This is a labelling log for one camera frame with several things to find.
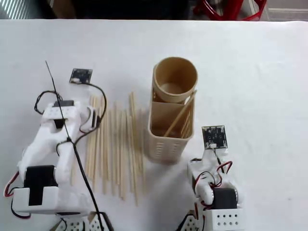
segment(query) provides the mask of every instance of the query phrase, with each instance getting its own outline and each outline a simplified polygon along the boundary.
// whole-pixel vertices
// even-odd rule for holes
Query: round cup
[[[153,70],[153,89],[165,102],[179,103],[188,98],[198,80],[197,70],[187,59],[169,57]]]

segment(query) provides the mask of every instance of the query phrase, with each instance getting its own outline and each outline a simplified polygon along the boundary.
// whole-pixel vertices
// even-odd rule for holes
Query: plastic container
[[[187,59],[169,57],[153,70],[153,89],[164,102],[180,103],[188,98],[197,84],[198,74]]]
[[[193,136],[194,100],[169,137],[163,137],[184,105],[156,102],[153,95],[148,122],[149,157],[159,163],[174,164],[179,161],[187,142]]]

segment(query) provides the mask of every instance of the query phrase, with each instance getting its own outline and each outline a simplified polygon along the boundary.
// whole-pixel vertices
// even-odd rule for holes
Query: circuit board
[[[92,76],[91,69],[77,69],[74,68],[71,78],[69,79],[70,83],[90,83]]]
[[[202,127],[205,149],[228,148],[225,126]]]

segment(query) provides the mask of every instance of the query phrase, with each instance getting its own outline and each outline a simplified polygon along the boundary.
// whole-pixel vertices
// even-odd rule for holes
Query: red chair
[[[219,21],[235,21],[241,10],[244,0],[227,0],[226,6],[223,10],[223,15],[220,16],[217,12],[210,6],[207,0],[199,0],[197,6],[193,9],[194,14],[204,13],[211,20]],[[263,9],[265,7],[267,0],[254,0],[259,7],[259,11],[249,17],[241,19],[241,21],[251,21],[253,19],[260,19]]]

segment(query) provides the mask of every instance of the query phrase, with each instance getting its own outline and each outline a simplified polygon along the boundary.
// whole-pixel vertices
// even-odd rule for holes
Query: chair leg
[[[193,14],[195,15],[200,15],[202,13],[202,10],[201,10],[201,4],[202,4],[202,0],[199,0],[197,2],[197,5],[194,7],[194,9],[192,10]]]

